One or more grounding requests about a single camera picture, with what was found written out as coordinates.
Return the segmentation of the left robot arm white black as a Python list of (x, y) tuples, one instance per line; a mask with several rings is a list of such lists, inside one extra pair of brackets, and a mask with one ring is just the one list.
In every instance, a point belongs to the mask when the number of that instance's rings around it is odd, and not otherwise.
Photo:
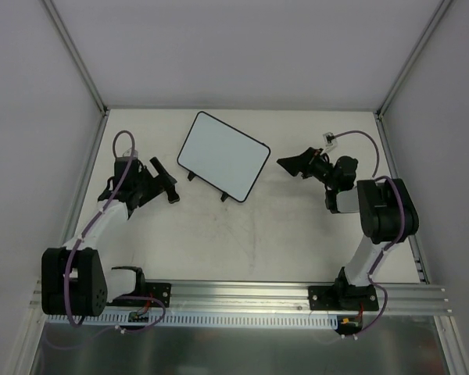
[(137, 157), (115, 159), (113, 175), (98, 196), (94, 216), (86, 227), (59, 248), (41, 257), (41, 307), (48, 315), (100, 316), (108, 304), (126, 300), (138, 305), (152, 292), (142, 268), (122, 266), (109, 254), (108, 243), (136, 209), (161, 194), (179, 202), (176, 179), (153, 157), (151, 174)]

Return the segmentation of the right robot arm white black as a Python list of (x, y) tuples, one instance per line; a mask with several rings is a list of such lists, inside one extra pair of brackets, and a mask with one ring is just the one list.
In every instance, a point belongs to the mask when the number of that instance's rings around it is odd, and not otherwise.
[(357, 159), (344, 155), (330, 162), (320, 148), (280, 158), (277, 164), (293, 177), (320, 181), (325, 187), (325, 206), (331, 213), (360, 216), (363, 236), (357, 250), (332, 285), (308, 288), (310, 309), (377, 311), (374, 275), (387, 254), (419, 228), (417, 210), (404, 182), (391, 177), (357, 180)]

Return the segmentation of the white whiteboard black frame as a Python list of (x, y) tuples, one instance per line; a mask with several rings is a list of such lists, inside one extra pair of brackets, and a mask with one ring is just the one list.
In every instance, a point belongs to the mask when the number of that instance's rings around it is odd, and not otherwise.
[(177, 164), (243, 203), (270, 158), (268, 145), (200, 111), (177, 156)]

